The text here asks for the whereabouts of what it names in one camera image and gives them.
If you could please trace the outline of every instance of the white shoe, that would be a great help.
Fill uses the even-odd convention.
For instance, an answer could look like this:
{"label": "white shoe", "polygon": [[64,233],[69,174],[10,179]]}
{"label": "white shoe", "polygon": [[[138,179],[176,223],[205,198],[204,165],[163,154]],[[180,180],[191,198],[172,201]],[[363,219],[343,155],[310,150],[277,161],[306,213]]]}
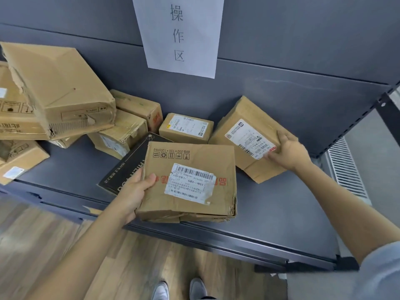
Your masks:
{"label": "white shoe", "polygon": [[200,278],[194,278],[190,282],[189,299],[199,300],[207,296],[206,286]]}
{"label": "white shoe", "polygon": [[167,282],[160,281],[154,288],[152,300],[170,300],[170,292],[168,290]]}

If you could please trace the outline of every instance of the person's left arm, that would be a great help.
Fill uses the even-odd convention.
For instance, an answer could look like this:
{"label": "person's left arm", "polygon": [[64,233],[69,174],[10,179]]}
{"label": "person's left arm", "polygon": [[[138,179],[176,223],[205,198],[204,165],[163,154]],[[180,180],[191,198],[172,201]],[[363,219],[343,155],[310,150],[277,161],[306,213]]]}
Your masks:
{"label": "person's left arm", "polygon": [[142,169],[139,169],[125,183],[118,196],[26,300],[79,300],[85,297],[115,236],[123,225],[135,218],[144,191],[156,181],[154,174],[143,181],[141,175]]}

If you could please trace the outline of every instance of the hand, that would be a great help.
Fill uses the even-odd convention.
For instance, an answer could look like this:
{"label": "hand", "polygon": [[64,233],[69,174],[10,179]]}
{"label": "hand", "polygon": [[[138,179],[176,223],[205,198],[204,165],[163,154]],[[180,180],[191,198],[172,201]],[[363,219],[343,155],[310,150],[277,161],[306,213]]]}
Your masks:
{"label": "hand", "polygon": [[306,148],[295,136],[280,130],[278,130],[277,136],[281,143],[281,152],[270,151],[264,155],[264,158],[268,158],[283,168],[294,172],[312,164]]}
{"label": "hand", "polygon": [[135,210],[142,202],[144,191],[153,186],[156,182],[155,174],[151,174],[145,180],[141,181],[142,171],[143,169],[139,168],[137,172],[127,180],[118,196],[110,204],[126,219],[125,224],[128,224],[136,217]]}

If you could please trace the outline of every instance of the barcode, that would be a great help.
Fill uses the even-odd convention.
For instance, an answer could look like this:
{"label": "barcode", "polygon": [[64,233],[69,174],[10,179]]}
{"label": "barcode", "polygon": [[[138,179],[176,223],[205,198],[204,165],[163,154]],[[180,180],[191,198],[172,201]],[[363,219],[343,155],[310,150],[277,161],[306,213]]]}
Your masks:
{"label": "barcode", "polygon": [[246,153],[248,153],[250,156],[253,156],[253,153],[251,151],[249,151],[248,149],[246,149],[243,145],[239,144],[239,147],[241,149],[243,149]]}
{"label": "barcode", "polygon": [[197,196],[185,194],[185,193],[182,193],[182,192],[177,191],[177,190],[173,190],[173,192],[176,193],[176,194],[180,194],[180,195],[182,195],[182,196],[187,196],[187,197],[190,197],[190,198],[193,198],[193,199],[197,199]]}
{"label": "barcode", "polygon": [[201,171],[197,171],[197,170],[191,170],[190,168],[185,168],[183,166],[178,166],[178,170],[177,171],[181,171],[183,173],[186,174],[190,174],[190,175],[195,175],[195,176],[199,176],[202,178],[206,178],[208,180],[212,180],[213,175],[207,174],[207,173],[202,173]]}
{"label": "barcode", "polygon": [[267,146],[268,146],[268,144],[264,144],[263,146],[261,146],[259,149],[256,150],[256,154],[259,153],[260,151],[262,151]]}

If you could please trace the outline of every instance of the sleeve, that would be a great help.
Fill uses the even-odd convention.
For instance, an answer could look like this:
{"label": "sleeve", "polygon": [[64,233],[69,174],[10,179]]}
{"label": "sleeve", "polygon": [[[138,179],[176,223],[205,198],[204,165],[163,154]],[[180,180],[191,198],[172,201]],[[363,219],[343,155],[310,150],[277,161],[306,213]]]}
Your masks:
{"label": "sleeve", "polygon": [[400,299],[400,242],[384,245],[364,259],[353,299]]}

